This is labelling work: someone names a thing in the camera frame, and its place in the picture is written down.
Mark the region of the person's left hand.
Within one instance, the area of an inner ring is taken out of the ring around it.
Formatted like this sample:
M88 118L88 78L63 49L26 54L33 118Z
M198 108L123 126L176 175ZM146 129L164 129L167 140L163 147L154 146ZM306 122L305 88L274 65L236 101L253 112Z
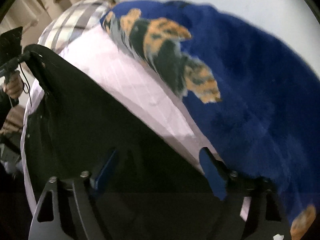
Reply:
M10 98L16 100L18 99L23 92L23 82L20 77L20 72L17 70L14 74L11 74L10 79L7 83L2 84L2 89L5 94Z

